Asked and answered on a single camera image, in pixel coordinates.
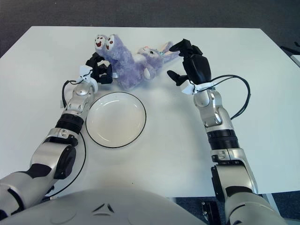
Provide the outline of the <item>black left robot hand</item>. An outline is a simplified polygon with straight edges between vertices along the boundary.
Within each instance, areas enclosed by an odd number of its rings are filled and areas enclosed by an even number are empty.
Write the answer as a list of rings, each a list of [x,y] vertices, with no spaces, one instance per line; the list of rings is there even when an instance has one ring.
[[[113,82],[112,66],[106,66],[104,63],[98,65],[99,62],[105,59],[98,55],[96,52],[93,53],[92,57],[86,61],[85,65],[92,68],[91,78],[96,80],[100,84],[111,84]]]

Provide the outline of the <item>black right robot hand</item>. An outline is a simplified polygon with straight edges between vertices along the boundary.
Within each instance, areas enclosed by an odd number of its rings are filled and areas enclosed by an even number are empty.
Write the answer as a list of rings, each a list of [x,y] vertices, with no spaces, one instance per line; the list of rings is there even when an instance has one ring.
[[[192,81],[199,85],[211,81],[211,70],[208,59],[203,56],[202,51],[189,40],[182,39],[170,47],[169,51],[179,51],[179,56],[183,57],[183,67],[186,75],[179,75],[174,71],[168,70],[168,76],[176,82],[177,86],[181,86],[186,80]]]

